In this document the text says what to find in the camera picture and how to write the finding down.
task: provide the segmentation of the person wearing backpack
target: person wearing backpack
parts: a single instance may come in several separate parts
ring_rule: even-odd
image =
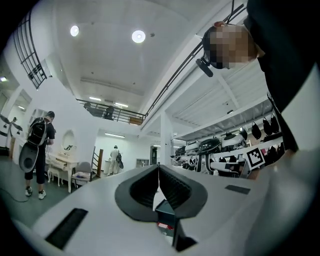
[[[31,126],[38,122],[41,117],[36,118]],[[53,145],[55,139],[55,128],[52,125],[53,120],[55,119],[55,113],[49,111],[46,116],[43,118],[46,123],[46,140],[42,145],[38,147],[38,155],[35,162],[35,171],[36,171],[36,182],[38,183],[38,198],[44,199],[46,191],[44,190],[45,183],[45,166],[46,166],[46,146]],[[33,178],[33,171],[26,172],[24,174],[25,179],[25,195],[30,197],[32,194],[32,188],[30,186],[31,180]]]
[[[118,146],[115,145],[113,147],[113,150],[110,153],[111,163],[109,167],[108,176],[118,173],[118,169],[119,169],[119,163],[117,162],[118,155],[119,155],[119,149],[118,149]]]

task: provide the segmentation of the person in white clothing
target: person in white clothing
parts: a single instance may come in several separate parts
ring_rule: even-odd
[[[117,156],[119,154],[118,146],[114,146],[113,150],[110,153],[111,163],[109,167],[108,176],[118,173],[119,163],[117,162]]]

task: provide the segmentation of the round ceiling light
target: round ceiling light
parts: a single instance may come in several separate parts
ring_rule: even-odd
[[[78,28],[78,26],[73,26],[73,27],[70,29],[70,34],[71,34],[71,36],[76,37],[76,36],[79,34],[79,28]]]
[[[132,40],[139,44],[142,43],[146,39],[146,34],[141,30],[136,30],[132,33]]]

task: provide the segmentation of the sneaker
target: sneaker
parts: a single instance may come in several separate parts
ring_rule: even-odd
[[[39,199],[44,199],[46,195],[46,191],[42,190],[41,192],[39,191],[38,197]]]
[[[32,188],[29,186],[28,188],[25,189],[24,193],[27,197],[30,197],[32,194]]]

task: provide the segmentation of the white stool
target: white stool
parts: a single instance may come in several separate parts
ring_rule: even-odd
[[[49,167],[49,169],[48,169],[48,183],[50,183],[50,174],[52,175],[52,181],[54,181],[54,174],[56,174],[57,175],[57,177],[58,177],[58,187],[60,187],[60,172],[63,172],[63,170],[61,170],[61,169],[57,169],[57,168],[54,168],[54,167]]]

